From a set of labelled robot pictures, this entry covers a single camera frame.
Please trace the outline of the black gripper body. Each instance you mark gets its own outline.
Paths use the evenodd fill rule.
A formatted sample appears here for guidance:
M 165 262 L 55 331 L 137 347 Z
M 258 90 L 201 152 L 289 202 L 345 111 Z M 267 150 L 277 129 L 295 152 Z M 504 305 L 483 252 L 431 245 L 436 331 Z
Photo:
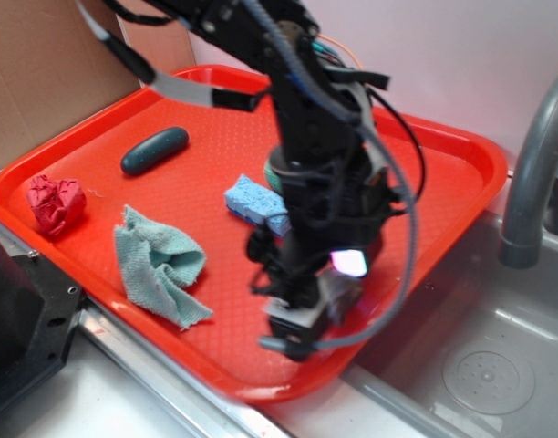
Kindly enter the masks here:
M 265 311 L 307 325 L 328 315 L 327 280 L 337 276 L 361 283 L 382 247 L 381 229 L 396 215 L 398 194 L 388 167 L 375 169 L 362 150 L 330 160 L 288 162 L 275 150 L 270 159 L 281 179 L 290 231 L 281 244 L 267 224 L 249 238 L 246 254 L 260 265 L 250 288 L 269 297 Z

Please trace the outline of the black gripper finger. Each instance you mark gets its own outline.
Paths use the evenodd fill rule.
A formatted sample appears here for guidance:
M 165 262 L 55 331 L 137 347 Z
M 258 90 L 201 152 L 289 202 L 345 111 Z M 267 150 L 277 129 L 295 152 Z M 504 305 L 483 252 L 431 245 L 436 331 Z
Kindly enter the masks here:
M 288 319 L 269 317 L 271 334 L 259 338 L 259 346 L 277 352 L 295 362 L 303 362 L 317 352 L 315 343 L 327 329 L 326 317 L 316 319 L 309 327 Z

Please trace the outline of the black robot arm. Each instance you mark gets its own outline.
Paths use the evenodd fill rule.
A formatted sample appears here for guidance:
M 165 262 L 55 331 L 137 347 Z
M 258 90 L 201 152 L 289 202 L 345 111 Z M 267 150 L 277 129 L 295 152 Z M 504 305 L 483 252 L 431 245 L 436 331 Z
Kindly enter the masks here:
M 416 195 L 406 182 L 397 189 L 388 176 L 398 165 L 377 136 L 371 99 L 386 77 L 323 60 L 315 50 L 317 24 L 298 1 L 159 1 L 157 16 L 137 15 L 113 1 L 109 7 L 131 23 L 179 22 L 195 35 L 270 79 L 280 144 L 269 164 L 280 183 L 290 230 L 274 241 L 268 219 L 260 220 L 247 245 L 259 265 L 254 294 L 284 308 L 271 316 L 264 349 L 295 361 L 321 349 L 357 344 L 380 329 L 373 323 L 357 335 L 323 340 L 329 324 L 342 321 L 359 299 L 360 280 L 338 271 L 336 254 L 357 256 L 369 268 L 379 251 L 381 229 L 397 216 L 415 213 Z

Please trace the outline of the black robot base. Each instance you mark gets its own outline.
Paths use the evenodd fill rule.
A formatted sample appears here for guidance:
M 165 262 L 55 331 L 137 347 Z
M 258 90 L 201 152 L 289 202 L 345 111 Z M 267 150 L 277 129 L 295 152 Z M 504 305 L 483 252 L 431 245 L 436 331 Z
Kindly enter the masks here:
M 0 242 L 0 413 L 66 365 L 82 294 L 45 256 Z

